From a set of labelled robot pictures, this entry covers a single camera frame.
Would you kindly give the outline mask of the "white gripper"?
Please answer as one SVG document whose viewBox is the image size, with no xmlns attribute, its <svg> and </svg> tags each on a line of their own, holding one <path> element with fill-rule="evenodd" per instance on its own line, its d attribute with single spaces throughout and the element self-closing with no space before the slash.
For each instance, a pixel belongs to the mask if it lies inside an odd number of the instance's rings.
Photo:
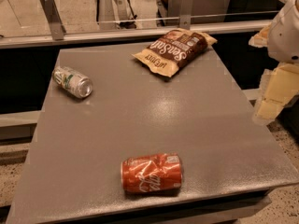
<svg viewBox="0 0 299 224">
<path fill-rule="evenodd" d="M 274 70 L 265 69 L 252 120 L 259 125 L 274 121 L 290 100 L 299 93 L 299 9 L 298 0 L 288 0 L 271 25 L 252 36 L 249 45 L 267 48 L 279 61 Z"/>
</svg>

